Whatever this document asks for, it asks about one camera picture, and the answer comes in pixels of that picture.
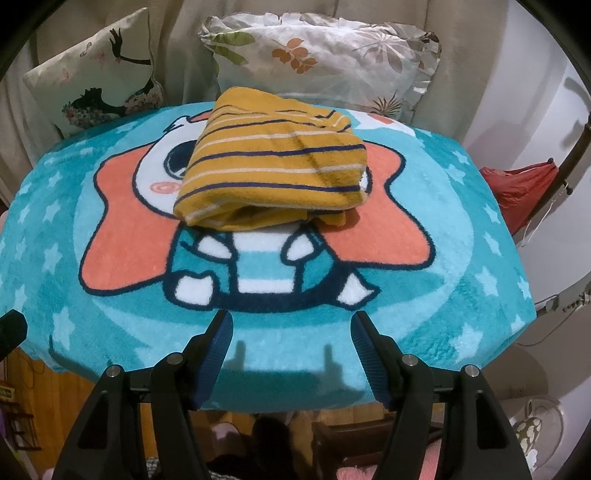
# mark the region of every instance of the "navy stripe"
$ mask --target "navy stripe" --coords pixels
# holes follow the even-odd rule
[[[336,113],[336,110],[332,110],[332,112],[329,113],[326,116],[324,116],[324,115],[316,115],[314,118],[326,118],[326,119],[329,119],[331,116],[333,116],[334,113]]]
[[[210,132],[207,132],[205,135],[203,135],[200,139],[200,142],[203,141],[204,138],[206,138],[208,135],[211,135],[212,133],[215,132],[219,132],[221,130],[229,130],[232,128],[239,128],[239,127],[251,127],[253,125],[266,125],[266,124],[281,124],[281,123],[291,123],[291,124],[298,124],[298,125],[308,125],[310,127],[316,127],[316,124],[312,124],[309,122],[297,122],[295,120],[288,120],[287,118],[280,118],[280,119],[276,119],[276,120],[265,120],[264,122],[250,122],[247,124],[239,124],[239,125],[226,125],[225,127],[220,127],[220,128],[216,128]]]
[[[291,157],[292,155],[305,155],[308,153],[322,153],[322,152],[342,152],[347,150],[365,150],[365,146],[363,144],[354,144],[354,145],[333,145],[328,147],[308,147],[308,148],[301,148],[299,150],[284,150],[284,151],[274,151],[274,150],[262,150],[256,152],[241,152],[241,151],[234,151],[234,152],[221,152],[221,153],[214,153],[212,155],[206,155],[201,157],[199,160],[194,162],[189,166],[191,169],[194,165],[197,165],[199,162],[206,161],[206,160],[213,160],[214,158],[225,158],[225,157]]]
[[[207,190],[225,189],[228,187],[262,187],[272,189],[288,189],[288,190],[313,190],[315,192],[358,192],[360,190],[359,185],[347,185],[342,187],[316,187],[313,185],[300,185],[296,183],[266,183],[258,181],[224,181],[221,183],[211,183],[192,192],[186,193],[179,197],[176,201],[178,204],[185,198],[194,195],[195,193],[205,192]]]

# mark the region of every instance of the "white pillow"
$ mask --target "white pillow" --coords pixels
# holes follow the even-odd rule
[[[222,92],[245,86],[409,122],[439,64],[439,39],[413,25],[317,14],[210,17],[200,37]]]
[[[30,70],[24,82],[68,137],[162,106],[153,71],[149,13],[141,8]]]

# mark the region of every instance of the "wooden furniture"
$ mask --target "wooden furniture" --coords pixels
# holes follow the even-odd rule
[[[383,420],[329,426],[312,424],[312,465],[317,480],[336,480],[339,468],[376,465],[392,430],[395,415]],[[441,437],[443,425],[431,423],[429,443]]]

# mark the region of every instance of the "cartoon rug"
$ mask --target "cartoon rug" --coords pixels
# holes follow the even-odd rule
[[[363,309],[434,367],[484,366],[535,319],[498,205],[454,140],[366,113],[368,201],[345,228],[220,233],[171,215],[212,103],[86,131],[24,180],[0,238],[0,311],[23,348],[96,378],[151,367],[228,309],[235,333],[208,408],[373,401],[350,339]]]

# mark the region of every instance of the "curtain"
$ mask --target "curtain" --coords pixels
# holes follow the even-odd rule
[[[150,9],[155,75],[169,105],[216,97],[212,56],[197,36],[200,23],[210,15],[316,12],[433,31],[441,39],[442,61],[413,124],[461,141],[491,75],[508,1],[67,0],[37,30],[36,43],[25,46],[0,85],[0,196],[8,204],[39,157],[59,140],[22,84],[22,75],[140,7]]]

